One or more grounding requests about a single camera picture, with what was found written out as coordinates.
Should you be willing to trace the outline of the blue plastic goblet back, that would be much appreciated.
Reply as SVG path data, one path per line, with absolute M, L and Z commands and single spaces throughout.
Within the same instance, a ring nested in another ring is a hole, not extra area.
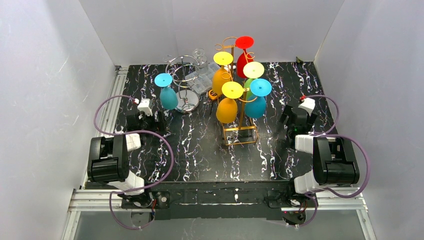
M 246 83 L 250 90 L 247 93 L 247 100 L 251 101 L 255 97 L 257 98 L 254 101 L 247 102 L 245 104 L 245 114 L 249 118 L 261 118 L 265 114 L 267 107 L 266 96 L 271 93 L 272 85 L 264 78 L 257 78 L 252 83 Z

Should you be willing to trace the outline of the red plastic goblet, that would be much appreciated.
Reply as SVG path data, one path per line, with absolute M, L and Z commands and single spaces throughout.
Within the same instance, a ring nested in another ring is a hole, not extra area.
M 242 50 L 241 55 L 236 61 L 236 74 L 238 77 L 245 79 L 244 67 L 247 63 L 253 61 L 253 57 L 247 52 L 247 49 L 252 47 L 254 39 L 251 36 L 240 36 L 235 40 L 235 46 Z

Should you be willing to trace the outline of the blue plastic goblet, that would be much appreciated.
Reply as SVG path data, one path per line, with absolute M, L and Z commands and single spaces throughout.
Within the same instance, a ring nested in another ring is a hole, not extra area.
M 250 90 L 247 93 L 247 100 L 251 101 L 255 97 L 257 98 L 254 101 L 247 102 L 245 104 L 245 114 L 249 118 L 261 118 L 265 114 L 267 107 L 266 96 L 271 93 L 272 85 L 264 78 L 257 78 L 252 83 L 246 83 Z
M 173 77 L 169 73 L 160 73 L 154 78 L 156 86 L 161 88 L 160 102 L 164 109 L 173 110 L 178 105 L 176 92 L 170 87 L 173 82 Z

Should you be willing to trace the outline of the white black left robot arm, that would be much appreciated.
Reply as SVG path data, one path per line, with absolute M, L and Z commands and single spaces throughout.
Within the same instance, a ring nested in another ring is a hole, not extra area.
M 143 111 L 132 110 L 126 113 L 126 129 L 145 130 L 163 133 L 166 129 L 164 114 L 148 116 Z M 133 133 L 121 136 L 94 137 L 91 139 L 87 176 L 90 182 L 107 184 L 120 191 L 140 188 L 145 185 L 143 178 L 130 171 L 128 153 L 141 148 L 141 134 Z

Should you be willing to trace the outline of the clear glass wine glass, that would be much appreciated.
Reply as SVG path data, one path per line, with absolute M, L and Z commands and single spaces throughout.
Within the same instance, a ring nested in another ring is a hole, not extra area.
M 196 48 L 192 52 L 192 56 L 196 59 L 197 67 L 195 68 L 195 71 L 199 75 L 205 75 L 209 70 L 208 60 L 206 57 L 205 50 L 203 48 Z

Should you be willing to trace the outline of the chrome spiral glass rack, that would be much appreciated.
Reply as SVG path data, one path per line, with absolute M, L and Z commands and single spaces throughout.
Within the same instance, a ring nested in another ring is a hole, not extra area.
M 165 72 L 171 74 L 172 83 L 177 86 L 177 107 L 182 114 L 190 114 L 200 103 L 200 95 L 191 89 L 200 84 L 202 76 L 199 73 L 199 61 L 190 55 L 170 56 Z

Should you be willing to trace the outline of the green plastic goblet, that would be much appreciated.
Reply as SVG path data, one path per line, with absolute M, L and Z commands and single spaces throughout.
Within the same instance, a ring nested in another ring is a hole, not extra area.
M 265 68 L 264 66 L 258 62 L 258 61 L 252 61 L 247 63 L 244 67 L 243 67 L 243 73 L 244 75 L 247 77 L 247 82 L 249 84 L 251 84 L 254 80 L 258 79 L 259 77 L 261 77 L 264 74 Z M 248 87 L 244 87 L 244 94 L 243 97 L 240 99 L 243 103 L 249 103 L 249 102 L 253 102 L 257 96 L 255 96 L 255 98 L 253 100 L 247 100 L 247 92 L 250 86 Z

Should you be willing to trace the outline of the orange plastic goblet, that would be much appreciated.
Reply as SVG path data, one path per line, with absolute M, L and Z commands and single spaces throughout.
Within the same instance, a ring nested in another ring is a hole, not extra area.
M 238 113 L 238 104 L 236 99 L 244 93 L 244 88 L 240 83 L 229 81 L 222 85 L 222 94 L 225 96 L 218 104 L 216 117 L 223 124 L 229 124 L 235 121 Z
M 212 90 L 218 95 L 222 95 L 222 86 L 230 81 L 228 76 L 228 71 L 225 69 L 225 66 L 233 62 L 233 56 L 227 51 L 219 51 L 213 56 L 214 62 L 220 66 L 220 68 L 215 72 L 212 79 Z

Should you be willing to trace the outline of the gold wire glass rack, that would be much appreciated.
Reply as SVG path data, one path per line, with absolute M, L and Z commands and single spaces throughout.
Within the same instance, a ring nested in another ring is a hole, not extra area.
M 217 52 L 228 52 L 233 56 L 233 61 L 229 65 L 225 66 L 225 69 L 228 71 L 228 77 L 230 79 L 229 82 L 237 82 L 237 60 L 239 56 L 242 54 L 242 50 L 235 45 L 236 39 L 239 37 L 230 36 L 225 38 L 222 43 L 217 43 L 215 45 L 215 50 Z M 248 52 L 253 60 L 254 60 L 254 54 L 252 52 Z M 242 102 L 241 99 L 243 98 L 243 95 L 240 98 L 236 99 L 236 103 L 238 106 L 238 112 L 236 115 L 235 121 L 231 123 L 221 123 L 222 127 L 222 135 L 223 135 L 223 144 L 226 146 L 234 146 L 234 145 L 243 145 L 243 144 L 255 144 L 258 141 L 258 128 L 253 123 L 253 120 L 250 117 L 247 117 L 245 114 L 245 105 L 247 102 Z M 222 94 L 218 96 L 217 101 L 217 107 L 225 98 L 225 96 Z

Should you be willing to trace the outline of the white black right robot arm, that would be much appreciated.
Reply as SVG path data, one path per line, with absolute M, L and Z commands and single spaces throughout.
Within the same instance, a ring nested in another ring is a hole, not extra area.
M 317 115 L 312 109 L 299 105 L 284 107 L 280 122 L 287 127 L 288 146 L 312 155 L 312 170 L 290 180 L 297 194 L 313 193 L 324 188 L 352 185 L 359 181 L 360 172 L 349 145 L 342 137 L 310 134 Z

